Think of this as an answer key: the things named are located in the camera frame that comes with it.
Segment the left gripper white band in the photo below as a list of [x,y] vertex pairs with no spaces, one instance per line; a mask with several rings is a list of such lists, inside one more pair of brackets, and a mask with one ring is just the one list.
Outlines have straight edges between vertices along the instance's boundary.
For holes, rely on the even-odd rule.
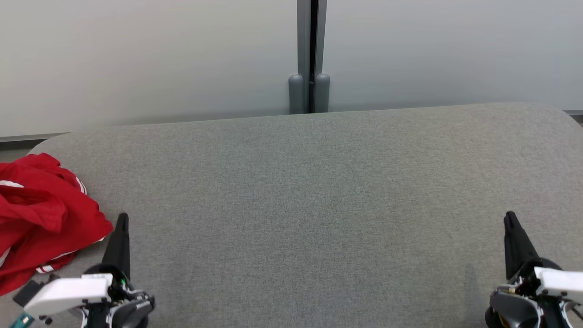
[[23,307],[31,316],[79,309],[86,318],[138,318],[139,291],[130,284],[129,216],[118,215],[102,258],[80,277],[57,278],[42,285]]

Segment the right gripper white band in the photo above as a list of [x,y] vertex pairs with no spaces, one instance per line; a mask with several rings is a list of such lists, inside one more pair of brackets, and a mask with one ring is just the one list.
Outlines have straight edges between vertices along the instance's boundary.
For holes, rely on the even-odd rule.
[[531,300],[555,297],[560,301],[583,302],[583,272],[564,271],[539,257],[515,212],[504,216],[506,280],[498,289]]

